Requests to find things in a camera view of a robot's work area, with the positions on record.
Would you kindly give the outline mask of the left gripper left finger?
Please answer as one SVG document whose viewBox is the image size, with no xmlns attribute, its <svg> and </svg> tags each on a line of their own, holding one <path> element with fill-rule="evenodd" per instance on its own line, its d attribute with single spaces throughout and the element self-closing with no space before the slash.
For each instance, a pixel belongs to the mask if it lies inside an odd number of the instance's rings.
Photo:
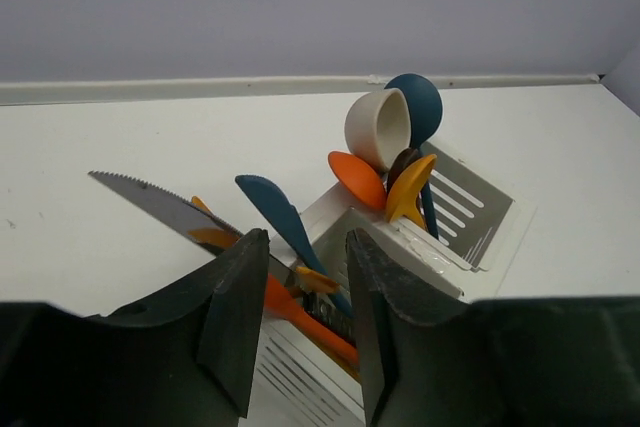
<svg viewBox="0 0 640 427">
<path fill-rule="evenodd" d="M 235 426 L 249 411 L 269 266 L 253 229 L 107 316 L 1 306 L 5 426 Z"/>
</svg>

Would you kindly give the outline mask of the red-orange plastic knife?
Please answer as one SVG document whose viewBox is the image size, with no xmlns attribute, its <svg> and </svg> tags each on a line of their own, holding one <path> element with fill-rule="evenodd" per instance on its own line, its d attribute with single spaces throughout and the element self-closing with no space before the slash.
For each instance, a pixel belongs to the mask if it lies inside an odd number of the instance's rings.
<svg viewBox="0 0 640 427">
<path fill-rule="evenodd" d="M 272 316 L 289 321 L 307 337 L 328 348 L 351 366 L 359 365 L 356 348 L 308 315 L 272 274 L 267 277 L 264 309 Z"/>
</svg>

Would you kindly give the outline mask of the orange plastic spoon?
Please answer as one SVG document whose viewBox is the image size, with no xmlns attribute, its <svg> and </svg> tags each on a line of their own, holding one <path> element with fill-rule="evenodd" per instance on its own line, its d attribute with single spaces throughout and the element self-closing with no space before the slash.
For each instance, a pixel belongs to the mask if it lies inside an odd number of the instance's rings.
<svg viewBox="0 0 640 427">
<path fill-rule="evenodd" d="M 381 178 L 369 164 L 341 151 L 331 151 L 328 163 L 339 182 L 361 203 L 375 211 L 385 209 L 386 190 Z"/>
</svg>

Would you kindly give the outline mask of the beige plastic spoon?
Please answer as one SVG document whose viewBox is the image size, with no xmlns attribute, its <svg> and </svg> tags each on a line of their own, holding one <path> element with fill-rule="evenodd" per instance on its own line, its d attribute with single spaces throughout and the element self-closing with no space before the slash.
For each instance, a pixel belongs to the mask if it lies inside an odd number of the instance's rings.
<svg viewBox="0 0 640 427">
<path fill-rule="evenodd" d="M 378 172 L 387 172 L 409 147 L 411 122 L 403 93 L 384 89 L 367 93 L 350 107 L 344 136 L 349 151 Z"/>
</svg>

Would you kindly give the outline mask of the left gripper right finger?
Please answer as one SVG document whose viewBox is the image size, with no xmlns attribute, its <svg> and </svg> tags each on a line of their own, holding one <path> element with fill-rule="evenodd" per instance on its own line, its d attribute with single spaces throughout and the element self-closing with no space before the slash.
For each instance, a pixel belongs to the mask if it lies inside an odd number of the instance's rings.
<svg viewBox="0 0 640 427">
<path fill-rule="evenodd" d="M 639 300 L 459 301 L 346 237 L 369 426 L 635 426 Z"/>
</svg>

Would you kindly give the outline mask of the dark blue plastic knife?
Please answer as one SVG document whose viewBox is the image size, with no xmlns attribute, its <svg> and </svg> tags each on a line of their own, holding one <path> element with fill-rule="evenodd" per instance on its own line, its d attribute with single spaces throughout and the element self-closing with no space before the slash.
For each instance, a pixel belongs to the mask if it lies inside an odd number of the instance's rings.
<svg viewBox="0 0 640 427">
<path fill-rule="evenodd" d="M 275 257 L 283 266 L 294 271 L 303 264 L 333 280 L 312 247 L 297 208 L 274 182 L 259 175 L 240 174 L 235 183 L 277 232 Z"/>
</svg>

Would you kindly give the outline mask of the steel knife dark handle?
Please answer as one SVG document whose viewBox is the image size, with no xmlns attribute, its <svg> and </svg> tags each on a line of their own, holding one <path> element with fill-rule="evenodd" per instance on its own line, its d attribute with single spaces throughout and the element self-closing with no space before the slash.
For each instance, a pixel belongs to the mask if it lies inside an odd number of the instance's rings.
<svg viewBox="0 0 640 427">
<path fill-rule="evenodd" d="M 153 183 L 124 174 L 90 171 L 88 175 L 210 253 L 219 255 L 225 250 L 208 244 L 201 244 L 189 235 L 191 230 L 215 227 L 213 217 L 195 206 L 191 199 L 186 199 Z M 346 297 L 340 292 L 340 288 L 334 294 L 305 292 L 301 287 L 295 270 L 294 275 L 297 278 L 297 282 L 290 288 L 292 296 L 303 299 L 304 310 L 312 318 L 319 321 L 343 340 L 354 344 L 351 306 Z"/>
</svg>

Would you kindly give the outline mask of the yellow-orange plastic knife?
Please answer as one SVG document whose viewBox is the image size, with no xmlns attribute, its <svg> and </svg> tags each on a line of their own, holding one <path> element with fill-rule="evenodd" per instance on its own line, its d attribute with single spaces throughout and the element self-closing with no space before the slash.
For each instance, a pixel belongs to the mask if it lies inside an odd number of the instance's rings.
<svg viewBox="0 0 640 427">
<path fill-rule="evenodd" d="M 215 224 L 215 227 L 203 227 L 189 231 L 189 235 L 197 242 L 227 249 L 241 238 L 242 234 L 237 229 L 216 217 L 198 196 L 192 196 L 191 202 L 212 216 Z"/>
</svg>

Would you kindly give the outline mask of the blue plastic spoon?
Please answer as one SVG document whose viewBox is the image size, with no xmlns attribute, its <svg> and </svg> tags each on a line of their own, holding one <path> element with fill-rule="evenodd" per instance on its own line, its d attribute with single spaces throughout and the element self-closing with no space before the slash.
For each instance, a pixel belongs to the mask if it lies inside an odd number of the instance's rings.
<svg viewBox="0 0 640 427">
<path fill-rule="evenodd" d="M 405 73 L 391 79 L 386 89 L 399 89 L 406 100 L 410 121 L 410 147 L 423 154 L 422 145 L 438 130 L 443 117 L 443 104 L 435 85 L 424 76 Z"/>
</svg>

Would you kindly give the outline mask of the yellow plastic knife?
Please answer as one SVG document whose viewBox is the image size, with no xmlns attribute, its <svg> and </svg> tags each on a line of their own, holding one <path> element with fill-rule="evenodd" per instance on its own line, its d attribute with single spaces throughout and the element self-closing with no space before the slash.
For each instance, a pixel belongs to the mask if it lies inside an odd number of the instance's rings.
<svg viewBox="0 0 640 427">
<path fill-rule="evenodd" d="M 340 284 L 338 282 L 313 269 L 298 266 L 295 273 L 305 292 L 334 294 L 339 291 Z"/>
</svg>

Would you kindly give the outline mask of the yellow plastic spoon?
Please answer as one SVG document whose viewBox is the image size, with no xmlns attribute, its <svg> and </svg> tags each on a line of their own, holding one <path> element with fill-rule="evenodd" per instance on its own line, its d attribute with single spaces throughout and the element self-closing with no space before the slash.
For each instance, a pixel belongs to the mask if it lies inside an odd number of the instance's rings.
<svg viewBox="0 0 640 427">
<path fill-rule="evenodd" d="M 385 209 L 387 222 L 392 223 L 401 217 L 406 217 L 418 227 L 427 229 L 427 224 L 418 208 L 418 201 L 436 161 L 435 154 L 422 156 L 402 172 L 391 190 L 387 191 Z"/>
</svg>

